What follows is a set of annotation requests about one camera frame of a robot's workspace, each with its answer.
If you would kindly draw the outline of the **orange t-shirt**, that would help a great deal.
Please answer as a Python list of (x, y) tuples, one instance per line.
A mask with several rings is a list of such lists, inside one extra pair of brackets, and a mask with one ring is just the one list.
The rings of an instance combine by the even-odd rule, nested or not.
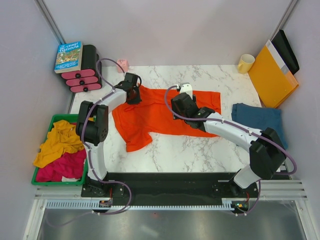
[(150, 133), (173, 136), (214, 138), (215, 134), (193, 129), (182, 120), (174, 120), (165, 105), (165, 89), (140, 87), (142, 101), (123, 103), (112, 111), (115, 127), (126, 143), (126, 151), (138, 151), (153, 139)]

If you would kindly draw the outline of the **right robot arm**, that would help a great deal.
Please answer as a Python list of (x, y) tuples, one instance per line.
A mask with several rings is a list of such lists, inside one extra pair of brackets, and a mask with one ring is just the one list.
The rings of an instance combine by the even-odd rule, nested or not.
[(184, 120), (193, 129), (227, 139), (248, 152), (249, 164), (240, 169), (229, 184), (233, 196), (242, 196), (247, 187), (258, 180), (272, 179), (284, 163), (286, 155), (281, 150), (284, 145), (274, 129), (260, 130), (225, 120), (211, 108), (199, 108), (185, 92), (170, 102), (175, 119)]

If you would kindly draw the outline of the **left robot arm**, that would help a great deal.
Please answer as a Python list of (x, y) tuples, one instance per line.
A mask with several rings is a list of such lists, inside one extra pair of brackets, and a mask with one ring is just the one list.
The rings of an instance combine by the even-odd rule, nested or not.
[(92, 191), (99, 197), (106, 196), (110, 191), (109, 183), (103, 180), (108, 173), (104, 141), (109, 130), (109, 114), (124, 103), (139, 104), (142, 101), (141, 84), (140, 76), (127, 72), (124, 80), (115, 85), (107, 95), (96, 102), (85, 100), (80, 104), (75, 131), (85, 147), (89, 167), (87, 175), (95, 181)]

